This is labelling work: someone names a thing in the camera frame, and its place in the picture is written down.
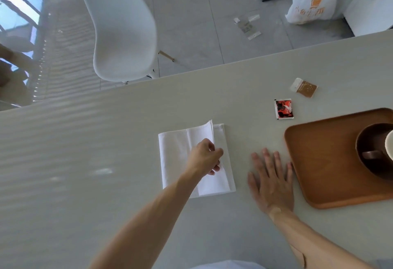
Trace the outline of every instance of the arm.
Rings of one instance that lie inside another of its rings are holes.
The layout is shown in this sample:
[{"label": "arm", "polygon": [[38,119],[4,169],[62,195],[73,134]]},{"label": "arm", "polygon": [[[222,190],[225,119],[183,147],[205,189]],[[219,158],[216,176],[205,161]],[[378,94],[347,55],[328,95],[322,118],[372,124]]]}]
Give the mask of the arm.
[{"label": "arm", "polygon": [[258,185],[254,174],[249,173],[248,185],[258,207],[268,214],[282,232],[301,265],[309,269],[372,269],[367,263],[315,232],[293,213],[291,163],[287,164],[285,176],[279,153],[274,152],[274,162],[266,148],[262,153],[266,166],[257,153],[252,154],[261,183]]},{"label": "arm", "polygon": [[167,242],[189,196],[206,174],[219,170],[221,148],[204,139],[190,153],[186,170],[145,206],[93,261],[90,269],[149,269]]}]

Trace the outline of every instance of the chair backrest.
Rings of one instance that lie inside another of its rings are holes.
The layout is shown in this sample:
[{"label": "chair backrest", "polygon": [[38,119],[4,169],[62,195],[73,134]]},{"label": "chair backrest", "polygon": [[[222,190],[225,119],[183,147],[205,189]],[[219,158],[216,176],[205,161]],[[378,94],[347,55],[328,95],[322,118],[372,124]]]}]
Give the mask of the chair backrest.
[{"label": "chair backrest", "polygon": [[144,0],[85,0],[96,30],[93,65],[107,81],[140,79],[157,58],[156,23]]}]

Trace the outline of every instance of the mug handle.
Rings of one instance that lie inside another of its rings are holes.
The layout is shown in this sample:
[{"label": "mug handle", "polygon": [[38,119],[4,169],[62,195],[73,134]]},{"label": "mug handle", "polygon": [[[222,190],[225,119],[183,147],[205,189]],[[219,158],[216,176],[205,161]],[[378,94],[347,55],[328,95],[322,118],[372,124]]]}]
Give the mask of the mug handle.
[{"label": "mug handle", "polygon": [[383,157],[382,152],[379,150],[362,152],[361,155],[364,159],[381,159]]}]

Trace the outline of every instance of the forearm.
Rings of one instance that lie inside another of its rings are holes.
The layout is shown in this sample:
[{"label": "forearm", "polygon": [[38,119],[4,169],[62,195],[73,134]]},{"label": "forearm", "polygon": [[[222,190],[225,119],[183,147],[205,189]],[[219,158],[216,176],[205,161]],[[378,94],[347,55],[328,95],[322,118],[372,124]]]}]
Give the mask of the forearm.
[{"label": "forearm", "polygon": [[315,232],[290,210],[275,207],[269,216],[304,267],[371,269],[367,263]]},{"label": "forearm", "polygon": [[185,173],[166,187],[123,227],[90,268],[151,268],[199,180]]}]

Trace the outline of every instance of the gold chair leg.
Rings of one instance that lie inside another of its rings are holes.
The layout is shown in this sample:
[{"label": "gold chair leg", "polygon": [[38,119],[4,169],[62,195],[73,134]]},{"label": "gold chair leg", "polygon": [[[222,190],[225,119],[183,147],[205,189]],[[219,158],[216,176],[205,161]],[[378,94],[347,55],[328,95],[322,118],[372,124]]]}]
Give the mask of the gold chair leg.
[{"label": "gold chair leg", "polygon": [[158,52],[159,55],[163,55],[164,57],[172,60],[172,62],[174,62],[174,58],[172,58],[170,55],[168,55],[167,53],[164,53],[163,51],[159,51]]}]

